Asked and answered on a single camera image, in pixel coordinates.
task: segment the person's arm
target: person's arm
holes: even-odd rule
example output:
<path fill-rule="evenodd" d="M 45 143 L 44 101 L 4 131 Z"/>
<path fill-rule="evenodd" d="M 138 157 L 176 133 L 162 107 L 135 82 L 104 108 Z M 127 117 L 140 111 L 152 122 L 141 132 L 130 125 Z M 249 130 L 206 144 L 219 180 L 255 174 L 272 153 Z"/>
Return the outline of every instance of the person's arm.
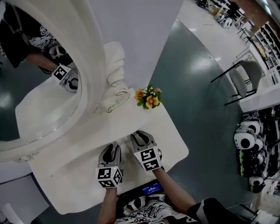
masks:
<path fill-rule="evenodd" d="M 57 67 L 54 62 L 37 52 L 31 52 L 28 54 L 26 60 L 32 65 L 40 66 L 51 72 L 53 72 Z"/>
<path fill-rule="evenodd" d="M 106 191 L 98 224 L 113 224 L 116 220 L 117 188 L 109 188 Z"/>
<path fill-rule="evenodd" d="M 194 199 L 184 189 L 182 189 L 163 169 L 160 168 L 153 170 L 153 173 L 177 211 L 185 214 L 191 206 L 196 204 Z"/>

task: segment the small display screen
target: small display screen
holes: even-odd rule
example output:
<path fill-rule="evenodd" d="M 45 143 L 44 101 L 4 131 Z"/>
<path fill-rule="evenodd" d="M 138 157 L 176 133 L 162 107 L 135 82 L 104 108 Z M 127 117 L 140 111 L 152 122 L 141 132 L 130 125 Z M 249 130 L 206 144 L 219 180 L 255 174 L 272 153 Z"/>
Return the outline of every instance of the small display screen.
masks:
<path fill-rule="evenodd" d="M 149 194 L 155 194 L 156 192 L 159 192 L 162 190 L 162 187 L 156 183 L 153 184 L 152 186 L 146 187 L 143 189 L 143 192 L 145 195 L 149 195 Z"/>

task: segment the mirror frame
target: mirror frame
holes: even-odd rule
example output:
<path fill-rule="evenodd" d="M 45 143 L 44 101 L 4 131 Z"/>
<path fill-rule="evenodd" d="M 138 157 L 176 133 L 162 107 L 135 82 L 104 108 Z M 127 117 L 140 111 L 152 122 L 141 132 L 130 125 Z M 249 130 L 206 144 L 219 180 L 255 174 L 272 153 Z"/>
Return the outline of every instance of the mirror frame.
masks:
<path fill-rule="evenodd" d="M 0 143 L 0 162 L 43 149 L 74 126 L 89 120 L 105 92 L 105 53 L 100 30 L 86 0 L 6 0 L 30 14 L 66 49 L 80 74 L 81 98 L 72 116 L 49 134 L 32 142 Z"/>

